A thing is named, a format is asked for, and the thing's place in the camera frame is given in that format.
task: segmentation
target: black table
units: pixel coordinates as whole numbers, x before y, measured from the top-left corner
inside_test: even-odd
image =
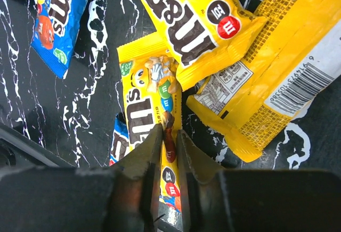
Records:
[[[254,11],[261,0],[240,0]],[[0,0],[0,121],[72,165],[107,166],[122,84],[116,48],[155,28],[140,0],[89,0],[71,66],[58,79],[30,47],[34,0]],[[185,103],[189,94],[184,93]],[[312,102],[246,164],[222,135],[183,105],[183,127],[195,144],[225,167],[326,169],[341,175],[341,79]]]

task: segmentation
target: dark blue object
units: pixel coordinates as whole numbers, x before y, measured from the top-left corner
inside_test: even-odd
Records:
[[[62,78],[79,31],[87,0],[37,0],[38,13],[32,47],[49,68]]]

